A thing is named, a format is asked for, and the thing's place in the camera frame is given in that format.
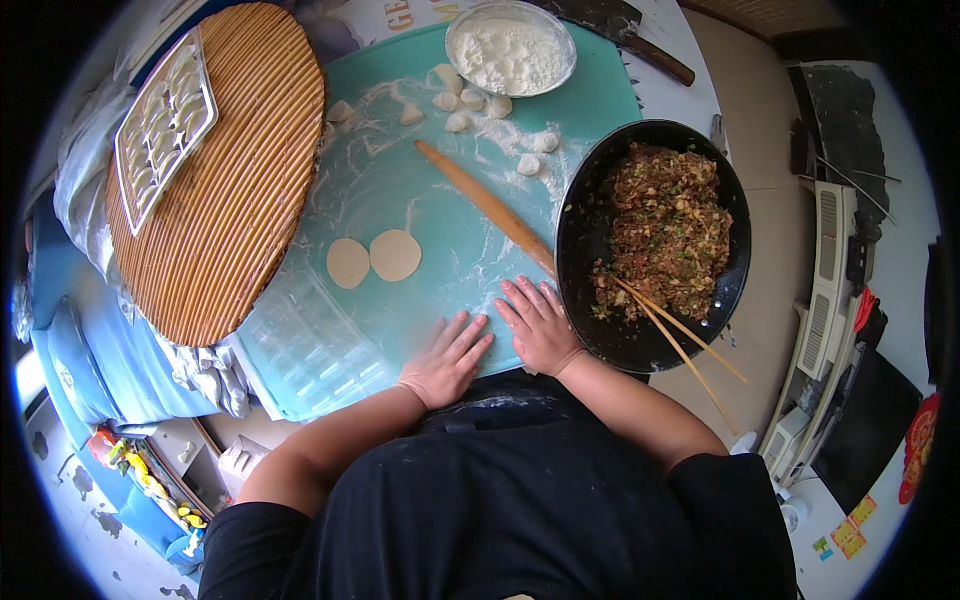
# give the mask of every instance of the dough ball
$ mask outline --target dough ball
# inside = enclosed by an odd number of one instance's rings
[[[490,100],[490,116],[502,119],[514,109],[514,103],[506,96],[493,96]]]
[[[483,110],[483,94],[475,89],[465,89],[460,92],[460,99],[464,101],[464,106],[470,110]]]
[[[553,132],[540,132],[534,138],[534,152],[553,152],[560,146],[560,137]]]
[[[460,98],[448,91],[441,92],[433,99],[433,106],[446,112],[453,112],[460,107]]]
[[[370,244],[370,264],[384,281],[406,279],[420,265],[420,244],[400,229],[387,229]]]
[[[340,123],[341,121],[346,121],[353,114],[353,107],[344,102],[343,100],[338,100],[330,110],[326,112],[326,120],[330,123]]]
[[[457,73],[457,69],[453,68],[452,64],[438,64],[433,67],[433,70],[440,76],[444,89],[451,94],[459,94],[464,88],[464,80],[460,78],[460,73]]]
[[[352,290],[370,271],[370,255],[360,242],[342,237],[326,251],[326,271],[334,283]]]
[[[472,121],[470,121],[468,116],[462,112],[457,112],[456,114],[450,115],[450,118],[446,120],[446,125],[444,127],[448,132],[456,133],[470,129],[471,124]]]
[[[540,159],[533,155],[523,155],[520,157],[520,163],[516,166],[516,171],[523,176],[533,177],[540,172],[542,163]]]
[[[423,113],[417,108],[417,105],[403,105],[403,112],[400,114],[400,125],[413,125],[423,118]]]

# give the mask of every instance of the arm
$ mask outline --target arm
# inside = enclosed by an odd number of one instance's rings
[[[526,277],[501,288],[516,311],[497,299],[496,310],[514,334],[514,350],[552,375],[611,431],[640,446],[667,470],[694,454],[727,455],[709,427],[669,396],[590,356],[567,322],[560,299],[545,282]]]
[[[367,450],[402,435],[428,410],[463,395],[479,372],[477,362],[492,334],[473,341],[487,322],[479,315],[466,329],[460,311],[449,325],[437,322],[430,350],[404,365],[397,384],[305,425],[268,454],[240,490],[237,504],[272,502],[315,516],[347,467]]]

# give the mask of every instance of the black t-shirt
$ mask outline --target black t-shirt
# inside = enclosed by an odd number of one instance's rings
[[[758,456],[701,454],[664,475],[576,420],[395,440],[316,519],[224,510],[204,554],[201,600],[796,597]]]

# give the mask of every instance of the plastic cutting board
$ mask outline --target plastic cutting board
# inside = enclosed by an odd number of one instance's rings
[[[414,351],[414,343],[425,335],[438,317],[450,318],[462,308],[472,315],[490,315],[487,331],[496,334],[491,352],[483,362],[483,374],[505,371],[520,365],[510,345],[510,331],[496,315],[493,299],[500,296],[503,277],[526,275],[534,281],[545,279],[543,272],[503,233],[457,192],[415,148],[422,139],[453,158],[461,167],[488,186],[514,210],[551,248],[563,196],[577,165],[588,150],[613,129],[640,118],[639,107],[615,46],[593,33],[566,24],[577,46],[578,63],[573,76],[559,89],[535,98],[514,99],[514,111],[497,121],[481,112],[470,112],[474,126],[468,132],[444,129],[449,113],[434,107],[432,98],[443,91],[439,78],[430,70],[447,62],[444,51],[446,25],[441,24],[397,36],[332,62],[326,71],[330,81],[330,103],[345,100],[356,113],[345,123],[324,132],[318,182],[307,197],[306,207],[284,263],[275,280],[254,308],[248,323],[238,332],[259,375],[280,404],[287,419],[302,419],[329,412],[359,399],[364,369],[384,371],[384,377],[368,386],[362,396],[392,382],[403,361]],[[416,104],[424,118],[411,126],[399,124],[404,104]],[[561,148],[538,155],[545,167],[538,178],[524,178],[516,165],[537,132],[559,134]],[[386,229],[407,229],[420,242],[423,258],[410,277],[399,282],[380,279],[371,270],[355,289],[338,287],[326,271],[326,251],[331,242],[350,237],[367,248]],[[300,278],[311,280],[315,300],[293,299],[280,287],[290,287]],[[277,331],[268,332],[258,313],[279,305],[262,305],[281,299],[283,310],[297,305],[332,302],[327,317],[334,314],[351,321],[348,342],[336,348],[330,334],[323,339],[323,353],[349,358],[358,351],[357,340],[369,341],[366,354],[372,358],[328,380],[314,381],[307,394],[302,381],[285,370],[300,369],[316,351],[306,344],[276,359],[276,348],[263,348],[268,333],[277,340]],[[310,327],[302,317],[297,327]],[[333,367],[326,363],[307,369]],[[347,402],[333,402],[336,396],[353,396]],[[309,398],[326,400],[320,404]]]

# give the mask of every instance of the hand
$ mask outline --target hand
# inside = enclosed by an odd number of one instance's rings
[[[523,364],[556,377],[574,358],[586,352],[566,320],[557,293],[545,281],[540,282],[539,292],[524,276],[516,278],[516,286],[504,279],[500,289],[516,312],[500,298],[493,305],[514,333],[514,350]]]
[[[462,310],[446,326],[443,319],[437,321],[429,350],[407,361],[400,371],[397,385],[416,394],[427,410],[444,408],[462,396],[480,372],[480,357],[493,344],[492,333],[473,343],[487,324],[487,315],[477,315],[461,331],[466,320],[467,311]]]

